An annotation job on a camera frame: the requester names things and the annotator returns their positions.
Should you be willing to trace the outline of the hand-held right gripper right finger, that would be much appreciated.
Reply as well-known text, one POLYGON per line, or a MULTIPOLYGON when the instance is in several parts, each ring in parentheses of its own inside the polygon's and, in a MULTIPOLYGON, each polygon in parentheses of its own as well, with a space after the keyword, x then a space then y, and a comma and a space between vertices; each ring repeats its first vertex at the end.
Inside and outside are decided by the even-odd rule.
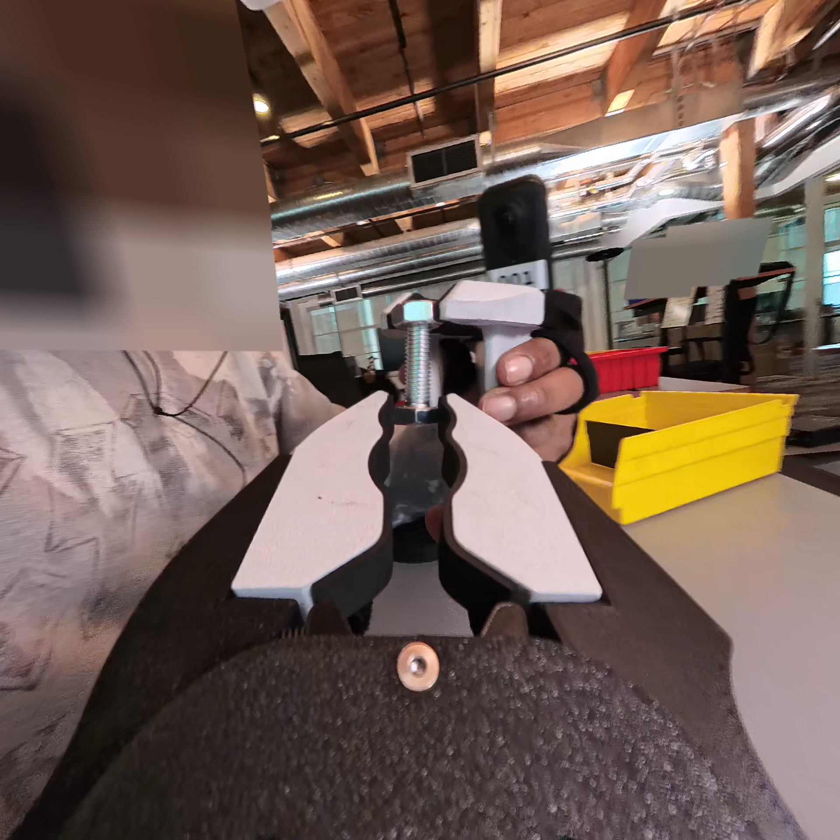
POLYGON ((438 572, 457 601, 595 603, 603 588, 550 465, 460 396, 442 398, 444 504, 438 572))

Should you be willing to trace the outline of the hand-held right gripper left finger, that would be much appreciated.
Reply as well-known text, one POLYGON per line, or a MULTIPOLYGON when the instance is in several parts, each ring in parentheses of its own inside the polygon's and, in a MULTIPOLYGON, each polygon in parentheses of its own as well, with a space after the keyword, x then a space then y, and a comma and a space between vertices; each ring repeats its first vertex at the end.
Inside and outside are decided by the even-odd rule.
POLYGON ((392 578, 393 399, 385 392, 320 426, 290 457, 232 581, 250 599, 372 603, 392 578))

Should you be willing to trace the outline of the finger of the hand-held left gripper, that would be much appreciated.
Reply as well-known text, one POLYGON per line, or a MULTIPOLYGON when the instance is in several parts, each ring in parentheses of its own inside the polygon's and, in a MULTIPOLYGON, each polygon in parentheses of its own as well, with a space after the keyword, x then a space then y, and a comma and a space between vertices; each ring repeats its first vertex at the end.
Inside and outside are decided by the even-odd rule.
POLYGON ((447 340, 466 343, 480 332, 483 349, 477 352, 479 394, 494 387, 500 357, 531 339, 542 326, 545 298, 541 290, 479 280, 461 280, 437 302, 437 398, 454 393, 445 385, 447 340))
POLYGON ((396 337, 398 335, 405 335, 408 327, 404 315, 405 305, 413 302, 423 300, 424 296, 417 291, 405 291, 397 295, 390 303, 388 303, 381 313, 380 333, 386 337, 396 337))

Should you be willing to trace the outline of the silver hex bolt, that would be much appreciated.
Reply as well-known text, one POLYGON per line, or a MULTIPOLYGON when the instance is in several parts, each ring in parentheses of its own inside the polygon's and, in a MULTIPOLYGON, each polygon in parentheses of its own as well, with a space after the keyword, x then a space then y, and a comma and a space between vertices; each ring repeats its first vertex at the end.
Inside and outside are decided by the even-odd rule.
POLYGON ((438 421, 440 372, 433 342, 436 321, 413 322, 406 328, 405 393, 394 407, 398 426, 435 424, 438 421))

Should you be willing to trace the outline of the person's left forearm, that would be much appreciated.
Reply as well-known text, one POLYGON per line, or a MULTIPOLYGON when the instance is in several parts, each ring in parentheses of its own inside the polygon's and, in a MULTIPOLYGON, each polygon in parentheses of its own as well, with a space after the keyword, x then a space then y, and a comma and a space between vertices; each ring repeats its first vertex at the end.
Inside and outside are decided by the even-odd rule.
POLYGON ((446 502, 449 486, 443 477, 443 456, 436 425, 395 428, 386 481, 394 527, 420 522, 431 508, 446 502))

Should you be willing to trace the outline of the ceiling vent grille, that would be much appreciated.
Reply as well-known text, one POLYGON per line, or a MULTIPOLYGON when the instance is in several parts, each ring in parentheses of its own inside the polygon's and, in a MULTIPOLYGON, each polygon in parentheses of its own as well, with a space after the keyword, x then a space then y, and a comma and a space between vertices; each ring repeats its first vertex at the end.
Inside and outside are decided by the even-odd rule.
POLYGON ((410 152, 406 167, 412 188, 438 184, 483 169, 480 136, 428 145, 410 152))

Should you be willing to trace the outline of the black bin divider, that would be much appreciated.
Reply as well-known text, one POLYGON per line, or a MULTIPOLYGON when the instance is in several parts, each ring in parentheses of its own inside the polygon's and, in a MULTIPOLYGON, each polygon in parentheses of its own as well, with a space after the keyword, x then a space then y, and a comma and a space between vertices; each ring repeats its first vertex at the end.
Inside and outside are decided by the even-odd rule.
POLYGON ((622 441, 653 432, 649 427, 587 421, 586 434, 590 446, 590 461, 596 466, 614 469, 622 441))

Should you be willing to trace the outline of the red plastic bin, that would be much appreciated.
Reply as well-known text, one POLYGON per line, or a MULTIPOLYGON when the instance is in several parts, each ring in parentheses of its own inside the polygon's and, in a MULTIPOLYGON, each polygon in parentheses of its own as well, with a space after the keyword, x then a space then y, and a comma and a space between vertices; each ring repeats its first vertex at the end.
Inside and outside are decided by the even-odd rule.
POLYGON ((609 395, 658 387, 666 347, 598 351, 590 354, 599 393, 609 395))

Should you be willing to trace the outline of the yellow plastic bin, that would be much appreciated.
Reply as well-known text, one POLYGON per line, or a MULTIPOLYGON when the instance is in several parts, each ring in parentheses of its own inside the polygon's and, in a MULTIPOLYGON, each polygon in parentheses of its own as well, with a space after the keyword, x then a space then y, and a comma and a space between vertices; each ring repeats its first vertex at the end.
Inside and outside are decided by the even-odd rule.
POLYGON ((641 392, 584 409, 562 471, 627 525, 780 471, 797 395, 641 392), (587 421, 649 427, 622 441, 616 467, 590 461, 587 421))

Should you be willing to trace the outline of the person's grey printed sweatshirt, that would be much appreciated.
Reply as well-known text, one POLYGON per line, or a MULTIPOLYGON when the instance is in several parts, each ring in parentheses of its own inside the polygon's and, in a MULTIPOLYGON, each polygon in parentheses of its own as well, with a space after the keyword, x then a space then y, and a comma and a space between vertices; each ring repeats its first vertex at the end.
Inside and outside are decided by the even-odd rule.
POLYGON ((283 350, 2 350, 2 837, 163 568, 341 411, 283 350))

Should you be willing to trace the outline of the silver ventilation duct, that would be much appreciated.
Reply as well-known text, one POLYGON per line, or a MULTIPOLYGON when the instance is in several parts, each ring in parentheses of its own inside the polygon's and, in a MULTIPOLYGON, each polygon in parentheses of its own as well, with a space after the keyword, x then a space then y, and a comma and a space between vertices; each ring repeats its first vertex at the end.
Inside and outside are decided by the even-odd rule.
POLYGON ((326 185, 271 210, 277 243, 318 238, 335 228, 460 202, 489 186, 536 175, 547 184, 589 170, 612 169, 644 154, 706 140, 721 121, 743 110, 734 85, 705 89, 533 138, 481 148, 483 169, 426 187, 412 188, 407 167, 346 185, 326 185))
POLYGON ((279 286, 365 282, 481 258, 480 226, 470 219, 296 257, 278 265, 276 281, 279 286))

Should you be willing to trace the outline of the wooden support post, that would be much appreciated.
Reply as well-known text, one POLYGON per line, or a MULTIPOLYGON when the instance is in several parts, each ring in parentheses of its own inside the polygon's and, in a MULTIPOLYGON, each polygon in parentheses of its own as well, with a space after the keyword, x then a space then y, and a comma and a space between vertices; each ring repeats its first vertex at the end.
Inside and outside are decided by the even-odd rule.
POLYGON ((733 123, 720 138, 722 212, 726 219, 755 215, 755 118, 733 123))

